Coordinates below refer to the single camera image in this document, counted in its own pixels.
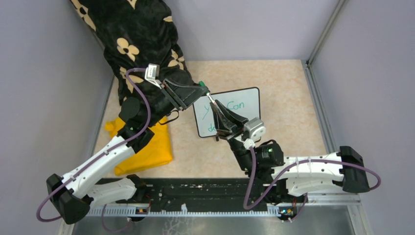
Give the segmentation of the white whiteboard black frame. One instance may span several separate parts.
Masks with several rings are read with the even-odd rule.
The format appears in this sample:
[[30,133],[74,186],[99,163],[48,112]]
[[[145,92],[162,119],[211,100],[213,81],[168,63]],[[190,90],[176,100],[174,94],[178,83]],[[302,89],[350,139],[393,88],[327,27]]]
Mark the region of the white whiteboard black frame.
[[[215,93],[211,96],[240,116],[248,119],[261,117],[260,90],[257,87]],[[203,96],[193,103],[197,131],[201,138],[216,135],[213,111],[209,103],[210,100],[207,96]]]

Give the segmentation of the white marker pen body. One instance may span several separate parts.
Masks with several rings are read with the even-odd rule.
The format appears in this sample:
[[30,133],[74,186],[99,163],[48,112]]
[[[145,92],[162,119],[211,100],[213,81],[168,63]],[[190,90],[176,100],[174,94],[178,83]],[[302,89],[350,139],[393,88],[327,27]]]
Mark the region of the white marker pen body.
[[219,106],[216,101],[213,99],[210,93],[206,93],[207,98],[209,99],[209,105],[213,113],[218,113],[220,111]]

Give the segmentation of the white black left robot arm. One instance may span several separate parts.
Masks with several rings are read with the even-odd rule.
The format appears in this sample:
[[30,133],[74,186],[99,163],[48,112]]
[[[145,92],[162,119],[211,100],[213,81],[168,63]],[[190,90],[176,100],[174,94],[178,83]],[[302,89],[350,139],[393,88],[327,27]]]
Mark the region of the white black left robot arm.
[[147,195],[140,178],[129,175],[112,183],[98,182],[124,160],[142,151],[155,136],[151,127],[173,110],[185,110],[199,98],[209,93],[202,82],[185,85],[170,79],[154,79],[150,84],[156,88],[154,103],[131,79],[128,80],[138,97],[124,101],[129,112],[125,124],[110,142],[83,164],[59,176],[52,174],[46,180],[48,197],[66,224],[82,220],[96,206],[104,206],[120,200],[139,203]]

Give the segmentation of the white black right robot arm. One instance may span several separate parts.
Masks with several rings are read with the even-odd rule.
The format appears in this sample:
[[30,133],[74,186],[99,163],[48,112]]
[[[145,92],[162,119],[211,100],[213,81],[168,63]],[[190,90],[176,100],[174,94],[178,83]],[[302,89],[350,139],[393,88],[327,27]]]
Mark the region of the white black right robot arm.
[[217,137],[225,140],[239,167],[254,183],[276,187],[276,197],[288,202],[312,191],[340,187],[348,193],[370,191],[363,158],[350,146],[337,152],[308,157],[287,157],[275,140],[256,145],[266,133],[259,117],[249,119],[228,109],[219,100],[210,101]]

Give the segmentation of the yellow folded cloth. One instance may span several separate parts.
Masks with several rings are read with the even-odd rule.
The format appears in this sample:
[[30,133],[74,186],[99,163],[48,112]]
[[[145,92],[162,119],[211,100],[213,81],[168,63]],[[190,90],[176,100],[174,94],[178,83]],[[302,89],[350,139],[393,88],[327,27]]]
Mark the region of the yellow folded cloth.
[[115,166],[115,175],[131,174],[166,165],[173,161],[168,126],[158,123],[150,130],[154,132],[154,137],[140,152]]

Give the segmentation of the black floral blanket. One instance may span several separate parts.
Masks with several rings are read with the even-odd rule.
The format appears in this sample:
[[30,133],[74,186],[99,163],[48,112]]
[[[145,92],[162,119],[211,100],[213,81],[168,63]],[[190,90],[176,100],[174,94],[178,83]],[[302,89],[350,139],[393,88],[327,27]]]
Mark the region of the black floral blanket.
[[149,64],[160,66],[158,80],[193,81],[178,43],[170,7],[162,0],[74,0],[76,13],[104,45],[104,58],[118,79],[118,100],[138,97],[131,79],[154,103],[156,88],[145,80]]

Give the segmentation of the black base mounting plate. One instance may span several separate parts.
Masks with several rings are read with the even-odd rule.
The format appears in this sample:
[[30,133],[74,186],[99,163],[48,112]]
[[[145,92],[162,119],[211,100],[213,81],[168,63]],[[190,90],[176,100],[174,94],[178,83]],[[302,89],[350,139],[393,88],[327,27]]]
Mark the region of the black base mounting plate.
[[[151,212],[178,212],[185,204],[189,212],[245,212],[244,197],[248,188],[247,178],[143,178],[145,190],[140,196],[119,203],[151,204]],[[284,188],[285,182],[276,183],[268,193],[267,184],[254,181],[248,203],[264,196],[252,210],[264,212],[267,205],[300,203],[304,196],[294,197]]]

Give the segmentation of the aluminium frame rail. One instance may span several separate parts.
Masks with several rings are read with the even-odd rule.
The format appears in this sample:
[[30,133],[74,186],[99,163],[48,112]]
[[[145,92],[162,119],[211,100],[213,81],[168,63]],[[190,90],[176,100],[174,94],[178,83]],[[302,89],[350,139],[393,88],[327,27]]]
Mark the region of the aluminium frame rail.
[[271,217],[85,217],[60,235],[369,235],[358,195],[311,193],[293,222]]

